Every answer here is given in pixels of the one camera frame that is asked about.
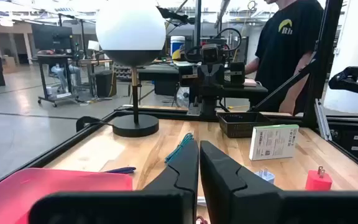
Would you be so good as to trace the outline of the white box with green edge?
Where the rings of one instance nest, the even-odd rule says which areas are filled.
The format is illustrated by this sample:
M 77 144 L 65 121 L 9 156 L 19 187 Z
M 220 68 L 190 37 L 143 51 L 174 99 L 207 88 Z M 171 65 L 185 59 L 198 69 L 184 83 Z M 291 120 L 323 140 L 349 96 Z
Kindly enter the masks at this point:
M 261 161 L 293 157 L 298 133 L 296 124 L 253 127 L 249 159 Z

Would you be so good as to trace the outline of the black workbench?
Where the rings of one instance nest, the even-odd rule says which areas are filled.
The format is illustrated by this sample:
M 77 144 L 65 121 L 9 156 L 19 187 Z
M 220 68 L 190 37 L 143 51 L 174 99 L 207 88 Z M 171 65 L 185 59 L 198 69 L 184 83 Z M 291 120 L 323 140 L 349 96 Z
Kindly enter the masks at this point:
M 137 69 L 141 81 L 151 81 L 156 95 L 173 96 L 179 82 L 178 69 L 170 65 L 149 65 Z

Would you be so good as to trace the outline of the black rolling cart desk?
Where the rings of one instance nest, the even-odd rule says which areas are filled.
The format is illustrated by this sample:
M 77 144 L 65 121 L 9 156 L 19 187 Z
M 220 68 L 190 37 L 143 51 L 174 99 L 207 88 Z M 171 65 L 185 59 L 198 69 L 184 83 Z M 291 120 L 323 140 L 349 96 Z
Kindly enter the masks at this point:
M 42 81 L 42 88 L 43 88 L 43 96 L 38 97 L 38 104 L 42 104 L 42 101 L 47 101 L 52 104 L 53 107 L 57 107 L 57 102 L 62 100 L 71 100 L 75 103 L 79 102 L 79 96 L 72 91 L 71 86 L 71 75 L 68 73 L 68 59 L 71 58 L 70 55 L 62 55 L 62 54 L 55 54 L 55 55 L 37 55 L 36 61 L 39 64 L 40 76 Z M 62 97 L 58 96 L 49 96 L 47 93 L 47 85 L 45 82 L 45 75 L 44 75 L 44 68 L 43 65 L 50 65 L 53 63 L 63 64 L 65 66 L 65 74 L 67 75 L 67 82 L 68 82 L 68 90 L 66 93 L 63 94 Z

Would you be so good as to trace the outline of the pink plastic bin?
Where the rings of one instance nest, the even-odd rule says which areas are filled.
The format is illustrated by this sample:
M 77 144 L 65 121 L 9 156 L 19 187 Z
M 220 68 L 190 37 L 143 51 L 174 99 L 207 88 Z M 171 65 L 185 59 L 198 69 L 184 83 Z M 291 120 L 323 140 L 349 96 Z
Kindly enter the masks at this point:
M 132 190 L 127 174 L 28 168 L 0 182 L 0 224 L 28 224 L 31 207 L 56 192 Z

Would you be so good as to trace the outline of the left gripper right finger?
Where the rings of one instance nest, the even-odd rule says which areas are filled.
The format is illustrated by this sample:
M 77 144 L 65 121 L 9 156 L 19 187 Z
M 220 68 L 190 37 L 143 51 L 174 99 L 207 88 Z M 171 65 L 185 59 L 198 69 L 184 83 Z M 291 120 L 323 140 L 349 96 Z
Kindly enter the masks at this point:
M 358 191 L 286 191 L 200 142 L 211 224 L 358 224 Z

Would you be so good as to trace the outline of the black computer monitor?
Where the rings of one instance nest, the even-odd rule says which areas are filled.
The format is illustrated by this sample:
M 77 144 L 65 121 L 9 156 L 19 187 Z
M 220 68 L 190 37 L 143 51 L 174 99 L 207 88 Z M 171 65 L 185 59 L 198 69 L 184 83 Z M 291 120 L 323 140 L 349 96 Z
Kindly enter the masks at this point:
M 39 50 L 71 49 L 72 29 L 63 26 L 32 24 L 34 45 Z

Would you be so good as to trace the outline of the black trash bin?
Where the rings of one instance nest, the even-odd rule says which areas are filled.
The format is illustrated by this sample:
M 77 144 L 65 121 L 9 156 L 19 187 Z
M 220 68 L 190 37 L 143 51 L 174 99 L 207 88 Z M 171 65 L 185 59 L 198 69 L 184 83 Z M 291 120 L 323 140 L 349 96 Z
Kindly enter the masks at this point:
M 95 73 L 96 94 L 99 98 L 109 98 L 116 94 L 116 84 L 112 70 Z

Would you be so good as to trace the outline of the red plug charger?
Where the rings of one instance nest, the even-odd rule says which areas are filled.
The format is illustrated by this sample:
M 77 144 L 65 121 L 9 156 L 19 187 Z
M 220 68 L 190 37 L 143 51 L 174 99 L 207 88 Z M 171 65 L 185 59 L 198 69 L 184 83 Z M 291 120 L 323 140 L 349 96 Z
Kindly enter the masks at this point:
M 319 166 L 317 170 L 309 170 L 306 179 L 305 189 L 312 191 L 331 190 L 333 180 L 329 174 L 325 172 L 323 166 Z

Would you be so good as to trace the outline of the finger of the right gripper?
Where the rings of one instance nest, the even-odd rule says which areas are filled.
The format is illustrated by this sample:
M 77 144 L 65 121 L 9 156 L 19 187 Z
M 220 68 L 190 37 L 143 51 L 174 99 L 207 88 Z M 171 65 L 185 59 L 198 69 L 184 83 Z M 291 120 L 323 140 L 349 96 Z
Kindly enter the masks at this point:
M 211 65 L 188 65 L 178 69 L 180 85 L 184 87 L 206 86 Z
M 226 70 L 224 65 L 214 64 L 211 71 L 211 83 L 223 87 L 243 87 L 245 75 L 243 66 L 234 66 L 234 71 Z

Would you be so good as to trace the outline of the white and black globe lamp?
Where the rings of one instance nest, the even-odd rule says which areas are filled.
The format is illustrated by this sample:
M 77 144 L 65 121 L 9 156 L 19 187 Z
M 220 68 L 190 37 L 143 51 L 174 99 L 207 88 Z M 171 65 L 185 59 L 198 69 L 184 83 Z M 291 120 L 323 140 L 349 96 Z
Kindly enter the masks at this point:
M 159 120 L 139 114 L 137 71 L 153 62 L 165 43 L 164 19 L 153 0 L 107 0 L 96 15 L 96 36 L 113 62 L 131 69 L 133 113 L 114 118 L 113 133 L 129 138 L 156 133 Z

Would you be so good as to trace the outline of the black mesh basket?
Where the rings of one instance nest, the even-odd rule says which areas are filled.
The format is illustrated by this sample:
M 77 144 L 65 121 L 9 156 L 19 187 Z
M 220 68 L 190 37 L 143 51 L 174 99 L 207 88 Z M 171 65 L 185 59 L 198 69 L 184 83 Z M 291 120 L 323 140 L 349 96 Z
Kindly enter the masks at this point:
M 250 138 L 254 126 L 273 124 L 268 117 L 258 112 L 222 112 L 217 113 L 217 117 L 222 132 L 229 138 Z

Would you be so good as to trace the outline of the person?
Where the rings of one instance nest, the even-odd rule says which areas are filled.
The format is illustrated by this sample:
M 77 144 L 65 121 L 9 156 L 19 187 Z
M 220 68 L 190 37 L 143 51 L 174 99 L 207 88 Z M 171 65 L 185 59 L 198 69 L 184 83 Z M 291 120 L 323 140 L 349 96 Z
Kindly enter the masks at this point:
M 310 62 L 324 9 L 318 0 L 264 2 L 276 4 L 278 11 L 265 23 L 245 74 L 255 73 L 255 81 L 272 93 Z
M 58 92 L 66 92 L 68 90 L 68 82 L 67 82 L 67 75 L 65 74 L 65 66 L 59 63 L 53 63 L 49 65 L 50 72 L 56 74 L 60 81 L 60 85 L 58 86 Z M 69 67 L 69 74 L 74 74 L 74 79 L 71 79 L 72 82 L 75 82 L 75 86 L 79 86 L 81 81 L 81 69 L 79 67 L 73 66 L 72 64 L 68 65 Z

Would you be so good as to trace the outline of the white bucket with blue label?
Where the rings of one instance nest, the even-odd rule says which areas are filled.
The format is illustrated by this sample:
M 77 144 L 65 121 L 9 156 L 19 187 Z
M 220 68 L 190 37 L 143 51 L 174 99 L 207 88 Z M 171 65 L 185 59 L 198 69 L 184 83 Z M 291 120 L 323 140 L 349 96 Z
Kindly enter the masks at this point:
M 172 58 L 175 58 L 177 55 L 180 55 L 180 50 L 185 44 L 185 36 L 171 36 L 170 37 L 170 55 Z

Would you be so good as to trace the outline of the white panel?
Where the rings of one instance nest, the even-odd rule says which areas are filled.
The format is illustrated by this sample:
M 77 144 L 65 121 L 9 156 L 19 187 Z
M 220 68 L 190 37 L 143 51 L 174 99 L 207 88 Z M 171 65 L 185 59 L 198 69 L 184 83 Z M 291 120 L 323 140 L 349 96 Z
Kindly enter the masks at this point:
M 358 0 L 347 0 L 345 9 L 330 78 L 346 67 L 358 67 Z M 328 115 L 358 115 L 358 93 L 327 87 L 323 106 Z

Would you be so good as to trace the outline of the dark blue pen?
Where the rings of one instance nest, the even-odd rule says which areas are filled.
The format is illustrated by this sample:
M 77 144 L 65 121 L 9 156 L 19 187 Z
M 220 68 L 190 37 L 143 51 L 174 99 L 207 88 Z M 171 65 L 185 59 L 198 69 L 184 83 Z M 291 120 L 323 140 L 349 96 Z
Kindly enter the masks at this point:
M 133 174 L 136 170 L 135 167 L 122 167 L 112 170 L 107 170 L 106 173 L 113 173 L 113 174 Z

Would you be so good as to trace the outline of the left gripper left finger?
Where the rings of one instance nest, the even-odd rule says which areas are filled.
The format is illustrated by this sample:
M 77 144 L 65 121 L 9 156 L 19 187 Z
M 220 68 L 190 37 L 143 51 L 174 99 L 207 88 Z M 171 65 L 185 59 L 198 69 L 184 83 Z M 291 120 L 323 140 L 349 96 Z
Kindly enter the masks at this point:
M 191 140 L 142 190 L 51 194 L 32 206 L 29 224 L 195 224 L 198 166 Z

